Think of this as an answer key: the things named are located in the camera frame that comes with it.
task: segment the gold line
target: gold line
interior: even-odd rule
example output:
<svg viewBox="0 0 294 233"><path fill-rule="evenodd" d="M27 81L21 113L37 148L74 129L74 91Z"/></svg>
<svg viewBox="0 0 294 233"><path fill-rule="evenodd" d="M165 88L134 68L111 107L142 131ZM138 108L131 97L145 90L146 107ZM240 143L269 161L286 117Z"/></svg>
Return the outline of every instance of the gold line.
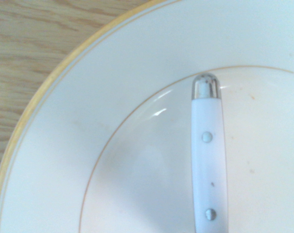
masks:
<svg viewBox="0 0 294 233"><path fill-rule="evenodd" d="M108 146L109 142L111 141L111 139L114 137L114 135L117 133L117 131L120 129L120 127L124 124L124 122L139 108L141 107L145 102L147 102L149 99L151 99L153 96L155 96L156 94L158 94L159 92L163 91L164 89L178 83L178 82L181 82L185 79L188 79L188 78L191 78L193 76L196 76L198 74L201 74L201 73L205 73L205 72L213 72L213 71L216 71L216 70L222 70L222 69L229 69L229 68L243 68L243 67L252 67L252 68L268 68L268 69L274 69L274 70L281 70L281 71L285 71L285 72L289 72L289 73L292 73L294 74L294 72L292 71L289 71L289 70L285 70L285 69L281 69L281 68L275 68L275 67L266 67L266 66L230 66L230 67L221 67L221 68L215 68L215 69L210 69L210 70L206 70L206 71L202 71L202 72L198 72L198 73L195 73L195 74L191 74L187 77L184 77L182 79L179 79L169 85L167 85L166 87L158 90L157 92L155 92L154 94L152 94L151 96L149 96L147 99L145 99L141 104L139 104L122 122L121 124L117 127L117 129L112 133L111 137L108 139L108 141L106 142L106 144L104 145L104 148L102 149L102 151L100 152L99 156L98 156L98 159L94 165L94 168L91 172L91 175L89 177L89 180L87 182L87 186L86 186L86 190L85 190L85 193L84 193L84 196L83 196L83 201L82 201L82 208L81 208L81 213L80 213L80 221L79 221L79 233L81 233L81 223L82 223L82 215L83 215L83 208L84 208L84 203L85 203L85 200L86 200L86 195L87 195L87 191L88 191L88 187L89 187L89 184L90 184L90 181L92 179L92 176L93 176L93 173L95 171L95 168L102 156L102 154L104 153L104 150L106 149L106 147Z"/></svg>
<svg viewBox="0 0 294 233"><path fill-rule="evenodd" d="M3 159L1 161L0 164L0 197L1 197L1 191L3 189L3 184L5 181L5 177L7 174L7 169L10 165L10 161L12 158L12 155L14 153L14 151L18 152L19 147L21 145L21 142L29 128L29 126L31 125L31 123L33 122L36 114L38 113L39 109L41 108L41 106L43 105L43 103L45 102L45 100L47 99L47 97L52 93L52 91L56 88L56 86L60 83L60 81L64 78L64 76L86 55L88 54L95 46L97 46L99 43L101 43L104 39L106 39L107 37L109 37L111 34L113 34L114 32L116 32L118 29L124 27L125 25L127 25L128 23L142 17L145 14L148 14L156 9L162 8L164 6L167 6L169 4L175 3L177 1L162 5L158 8L155 8L147 13L144 13L138 17L136 17L135 19L132 19L131 21L127 22L126 24L122 25L121 27L117 28L116 30L114 30L113 32L111 32L110 34L108 34L105 38L103 38L102 40L100 40L97 44L95 44L93 47L91 47L85 54L83 54L83 56L81 56L71 67L70 69L68 69L66 71L66 73L60 78L60 80L54 85L54 87L49 91L48 95L44 98L44 100L40 103L40 101L42 100L42 98L44 97L44 95L47 93L47 91L49 90L49 88L54 84L54 82L56 81L56 79L59 77L59 75L72 63L72 61L74 61L82 52L84 52L93 42L95 42L98 38L100 38L101 36L103 36L105 33L107 33L109 30L115 28L116 26L120 25L122 22L124 22L125 20L129 19L130 17L152 7L155 6L157 4L160 4L162 2L165 2L165 0L151 0L150 2L147 2L141 6L138 6L128 12L126 12L125 14L117 17L115 20L111 21L110 23L108 23L107 25L105 25L104 27L102 27L101 29L99 29L94 35L92 35L89 39L87 39L85 42L83 42L81 45L79 45L69 56L67 56L56 68L54 71L52 71L52 73L47 77L47 79L45 80L45 82L40 86L40 88L38 89L38 91L36 92L36 94L33 96L33 98L30 100L29 104L27 105L25 111L23 112L22 116L20 117L13 133L12 136L8 142L8 145L6 147L6 150L4 152L4 156ZM4 187L4 193L3 193L3 200L2 203L4 201L4 194L6 192L6 188L7 188L7 183L9 180L9 176L14 164L16 156L13 158L12 161L12 165L11 165L11 169L9 170L8 176L7 176L7 182L5 184ZM2 214L2 205L1 205L1 210L0 210L0 222L1 222L1 214Z"/></svg>

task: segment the wooden table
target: wooden table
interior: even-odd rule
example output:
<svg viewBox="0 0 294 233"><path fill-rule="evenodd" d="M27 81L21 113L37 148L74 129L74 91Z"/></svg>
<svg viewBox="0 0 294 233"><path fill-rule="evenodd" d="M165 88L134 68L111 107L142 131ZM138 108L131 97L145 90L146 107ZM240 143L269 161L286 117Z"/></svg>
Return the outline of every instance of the wooden table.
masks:
<svg viewBox="0 0 294 233"><path fill-rule="evenodd" d="M0 162L45 78L80 43L147 0L0 0Z"/></svg>

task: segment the metal cap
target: metal cap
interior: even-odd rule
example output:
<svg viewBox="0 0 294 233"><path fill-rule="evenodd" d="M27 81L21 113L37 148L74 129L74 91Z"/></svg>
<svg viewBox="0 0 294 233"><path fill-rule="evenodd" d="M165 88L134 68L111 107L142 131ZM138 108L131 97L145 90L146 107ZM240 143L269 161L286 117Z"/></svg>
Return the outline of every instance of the metal cap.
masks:
<svg viewBox="0 0 294 233"><path fill-rule="evenodd" d="M192 84L192 99L218 98L221 99L220 84L211 73L199 74Z"/></svg>

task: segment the plate rim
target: plate rim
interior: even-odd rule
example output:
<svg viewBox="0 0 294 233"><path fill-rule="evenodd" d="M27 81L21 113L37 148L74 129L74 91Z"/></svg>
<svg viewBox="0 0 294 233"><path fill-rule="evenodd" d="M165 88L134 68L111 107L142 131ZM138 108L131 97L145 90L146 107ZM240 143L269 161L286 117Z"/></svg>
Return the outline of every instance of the plate rim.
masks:
<svg viewBox="0 0 294 233"><path fill-rule="evenodd" d="M9 164L12 159L12 155L17 147L18 141L22 136L32 114L34 113L36 107L39 105L41 100L44 98L45 94L49 90L49 88L54 84L59 75L81 54L87 49L93 42L99 39L101 36L106 34L109 30L117 27L130 17L147 10L157 4L166 2L167 0L150 0L140 6L137 6L124 14L116 17L111 22L105 24L101 27L97 32L91 35L88 39L82 42L78 47L76 47L72 52L70 52L57 66L56 68L49 74L49 76L45 79L43 84L36 91L34 96L31 98L29 103L27 104L25 110L23 111L21 117L19 118L11 137L8 141L6 149L4 151L1 163L0 163L0 196L2 193L2 188L4 185L4 180L6 177L6 173L9 168Z"/></svg>

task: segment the white handle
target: white handle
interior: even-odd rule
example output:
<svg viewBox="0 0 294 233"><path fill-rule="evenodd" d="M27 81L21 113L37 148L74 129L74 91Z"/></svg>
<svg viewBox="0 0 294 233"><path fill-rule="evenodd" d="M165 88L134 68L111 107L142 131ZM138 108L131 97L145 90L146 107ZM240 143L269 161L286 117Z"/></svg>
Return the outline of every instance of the white handle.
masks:
<svg viewBox="0 0 294 233"><path fill-rule="evenodd" d="M192 100L191 124L196 233L227 233L225 137L221 99Z"/></svg>

